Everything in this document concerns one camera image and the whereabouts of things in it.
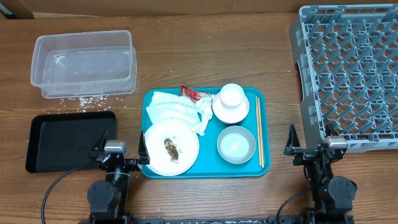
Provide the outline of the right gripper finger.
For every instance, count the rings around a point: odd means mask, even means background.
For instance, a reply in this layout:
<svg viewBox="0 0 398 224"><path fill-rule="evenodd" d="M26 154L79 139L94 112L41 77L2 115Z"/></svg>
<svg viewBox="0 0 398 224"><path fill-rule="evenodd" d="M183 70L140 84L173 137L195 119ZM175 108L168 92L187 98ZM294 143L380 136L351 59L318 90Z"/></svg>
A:
<svg viewBox="0 0 398 224"><path fill-rule="evenodd" d="M284 155L294 155L298 149L301 149L301 145L295 130L295 126L291 124L289 128L288 140L284 149Z"/></svg>
<svg viewBox="0 0 398 224"><path fill-rule="evenodd" d="M326 134L326 137L328 137L328 136L338 136L338 133L335 131L334 127L331 124L329 124L329 123L327 123L325 125L325 134Z"/></svg>

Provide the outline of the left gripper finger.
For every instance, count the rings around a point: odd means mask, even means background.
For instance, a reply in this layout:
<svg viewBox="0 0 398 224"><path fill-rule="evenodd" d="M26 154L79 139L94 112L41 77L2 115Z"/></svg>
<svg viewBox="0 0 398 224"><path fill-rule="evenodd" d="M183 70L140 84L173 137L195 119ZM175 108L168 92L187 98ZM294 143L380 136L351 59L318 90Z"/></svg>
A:
<svg viewBox="0 0 398 224"><path fill-rule="evenodd" d="M140 164L150 164L150 157L149 157L149 153L147 151L143 131L141 131L141 135L140 135L138 154L139 154L139 163Z"/></svg>
<svg viewBox="0 0 398 224"><path fill-rule="evenodd" d="M94 144L91 151L92 152L101 152L104 149L107 140L108 140L108 131L105 131L101 135L100 139Z"/></svg>

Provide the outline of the brown food scrap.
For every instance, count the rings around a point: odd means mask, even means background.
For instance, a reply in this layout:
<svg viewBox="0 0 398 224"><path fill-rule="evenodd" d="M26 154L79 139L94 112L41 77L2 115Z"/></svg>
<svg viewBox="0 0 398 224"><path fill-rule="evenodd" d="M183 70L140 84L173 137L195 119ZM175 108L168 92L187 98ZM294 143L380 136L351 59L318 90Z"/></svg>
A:
<svg viewBox="0 0 398 224"><path fill-rule="evenodd" d="M164 140L165 149L170 156L170 161L173 163L179 163L179 157L182 153L181 150L177 147L176 144L170 138Z"/></svg>

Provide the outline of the large white plate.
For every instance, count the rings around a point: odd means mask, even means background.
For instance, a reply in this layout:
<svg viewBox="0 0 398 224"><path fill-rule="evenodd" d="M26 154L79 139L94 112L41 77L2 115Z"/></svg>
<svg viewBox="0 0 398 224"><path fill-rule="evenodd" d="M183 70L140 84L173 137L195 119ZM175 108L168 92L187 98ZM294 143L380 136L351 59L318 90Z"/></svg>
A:
<svg viewBox="0 0 398 224"><path fill-rule="evenodd" d="M200 148L198 136L179 119L163 119L153 124L145 133L145 143L150 156L147 168L160 176L180 175L194 165ZM164 140L170 138L181 150L179 163L170 161Z"/></svg>

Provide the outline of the white napkin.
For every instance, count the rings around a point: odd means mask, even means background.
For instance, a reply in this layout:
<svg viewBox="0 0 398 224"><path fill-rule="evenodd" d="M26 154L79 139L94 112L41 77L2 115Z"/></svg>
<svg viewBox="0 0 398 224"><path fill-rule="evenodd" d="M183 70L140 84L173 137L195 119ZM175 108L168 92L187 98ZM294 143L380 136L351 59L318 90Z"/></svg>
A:
<svg viewBox="0 0 398 224"><path fill-rule="evenodd" d="M187 124L191 131L205 135L206 127L213 117L211 104L215 95L205 93L194 102L188 96L155 91L151 103L146 107L152 124L163 119L179 119Z"/></svg>

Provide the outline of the grey bowl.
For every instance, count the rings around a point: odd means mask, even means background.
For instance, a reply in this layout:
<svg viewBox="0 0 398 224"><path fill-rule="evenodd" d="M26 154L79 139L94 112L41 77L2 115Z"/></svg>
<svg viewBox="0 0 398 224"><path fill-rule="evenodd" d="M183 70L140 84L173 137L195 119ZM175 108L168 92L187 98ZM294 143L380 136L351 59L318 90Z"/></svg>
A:
<svg viewBox="0 0 398 224"><path fill-rule="evenodd" d="M229 126L222 130L217 139L219 155L232 164L249 161L256 151L253 134L242 126Z"/></svg>

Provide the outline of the white cup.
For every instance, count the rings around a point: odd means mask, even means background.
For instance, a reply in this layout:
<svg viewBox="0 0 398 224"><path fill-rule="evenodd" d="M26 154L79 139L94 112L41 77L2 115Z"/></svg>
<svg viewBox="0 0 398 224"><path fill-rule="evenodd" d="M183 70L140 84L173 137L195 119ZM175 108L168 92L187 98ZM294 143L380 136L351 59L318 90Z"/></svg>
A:
<svg viewBox="0 0 398 224"><path fill-rule="evenodd" d="M227 107L239 106L244 98L244 90L235 83L229 83L221 88L220 99Z"/></svg>

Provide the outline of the red snack wrapper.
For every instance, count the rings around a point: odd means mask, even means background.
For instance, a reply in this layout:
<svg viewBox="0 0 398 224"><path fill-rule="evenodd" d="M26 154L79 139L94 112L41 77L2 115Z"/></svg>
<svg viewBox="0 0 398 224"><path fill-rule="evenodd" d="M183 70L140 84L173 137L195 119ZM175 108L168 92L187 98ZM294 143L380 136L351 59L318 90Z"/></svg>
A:
<svg viewBox="0 0 398 224"><path fill-rule="evenodd" d="M214 95L211 93L194 90L185 85L180 86L180 96L186 96L187 98L191 99L195 103L205 97L214 98Z"/></svg>

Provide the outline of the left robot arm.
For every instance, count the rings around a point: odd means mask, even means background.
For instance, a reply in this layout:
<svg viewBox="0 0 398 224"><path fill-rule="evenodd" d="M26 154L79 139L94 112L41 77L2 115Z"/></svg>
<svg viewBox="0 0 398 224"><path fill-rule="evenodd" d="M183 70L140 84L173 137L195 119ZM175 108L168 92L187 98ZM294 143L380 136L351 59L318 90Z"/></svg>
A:
<svg viewBox="0 0 398 224"><path fill-rule="evenodd" d="M133 214L126 211L126 205L131 172L140 172L143 165L150 164L144 132L140 135L138 153L139 158L128 159L126 143L109 140L107 132L90 149L89 157L106 172L106 177L88 189L89 223L137 223Z"/></svg>

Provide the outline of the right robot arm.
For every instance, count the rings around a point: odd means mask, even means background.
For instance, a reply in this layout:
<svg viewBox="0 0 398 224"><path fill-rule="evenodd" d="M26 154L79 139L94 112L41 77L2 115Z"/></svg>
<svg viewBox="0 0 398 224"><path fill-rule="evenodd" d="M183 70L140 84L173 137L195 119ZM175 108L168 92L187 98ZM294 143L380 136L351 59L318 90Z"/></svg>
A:
<svg viewBox="0 0 398 224"><path fill-rule="evenodd" d="M296 217L289 218L290 223L354 223L347 213L353 209L353 200L357 185L342 176L334 176L331 165L343 158L348 144L328 124L324 143L313 149L301 147L294 125L290 125L289 138L284 149L286 156L294 156L293 165L302 166L310 187L288 200L278 209L276 222L282 223L282 209L293 199L308 192L312 194L313 207L304 208Z"/></svg>

